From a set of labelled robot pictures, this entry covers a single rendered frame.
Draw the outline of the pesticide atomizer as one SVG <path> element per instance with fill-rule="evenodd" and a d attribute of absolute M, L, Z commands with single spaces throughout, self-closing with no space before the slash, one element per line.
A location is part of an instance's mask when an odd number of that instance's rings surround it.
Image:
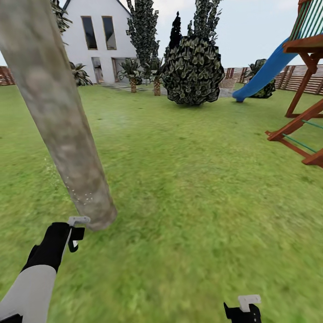
<path fill-rule="evenodd" d="M 68 243 L 69 245 L 69 249 L 70 249 L 70 252 L 74 253 L 78 250 L 79 246 L 78 246 L 78 240 L 76 241 L 70 241 Z"/>

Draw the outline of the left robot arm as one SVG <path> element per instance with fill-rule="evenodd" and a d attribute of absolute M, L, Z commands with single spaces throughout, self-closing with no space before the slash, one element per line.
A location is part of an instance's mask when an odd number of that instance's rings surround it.
<path fill-rule="evenodd" d="M 87 216 L 71 216 L 67 223 L 55 222 L 47 228 L 44 240 L 35 245 L 26 265 L 0 302 L 0 323 L 46 323 L 54 281 L 67 244 L 82 240 L 90 223 Z"/>

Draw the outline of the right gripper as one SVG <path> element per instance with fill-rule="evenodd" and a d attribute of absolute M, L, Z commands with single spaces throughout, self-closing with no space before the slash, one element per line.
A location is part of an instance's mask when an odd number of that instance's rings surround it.
<path fill-rule="evenodd" d="M 224 308 L 227 319 L 231 319 L 232 323 L 249 323 L 252 320 L 261 323 L 259 309 L 255 305 L 249 306 L 249 312 L 242 312 L 239 307 L 228 308 L 226 304 Z"/>

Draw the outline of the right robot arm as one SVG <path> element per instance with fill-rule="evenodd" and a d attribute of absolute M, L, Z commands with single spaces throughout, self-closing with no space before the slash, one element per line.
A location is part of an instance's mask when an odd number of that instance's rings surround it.
<path fill-rule="evenodd" d="M 228 308 L 224 304 L 227 319 L 231 319 L 232 323 L 261 323 L 259 309 L 254 305 L 261 303 L 262 299 L 259 295 L 243 295 L 238 296 L 239 307 Z"/>

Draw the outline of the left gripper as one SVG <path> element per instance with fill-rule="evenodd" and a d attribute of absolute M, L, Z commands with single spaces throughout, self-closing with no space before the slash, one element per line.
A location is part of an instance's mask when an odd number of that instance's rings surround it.
<path fill-rule="evenodd" d="M 76 241 L 76 240 L 82 240 L 84 237 L 84 230 L 85 228 L 79 227 L 71 227 L 72 233 L 71 233 L 71 238 L 70 241 Z"/>

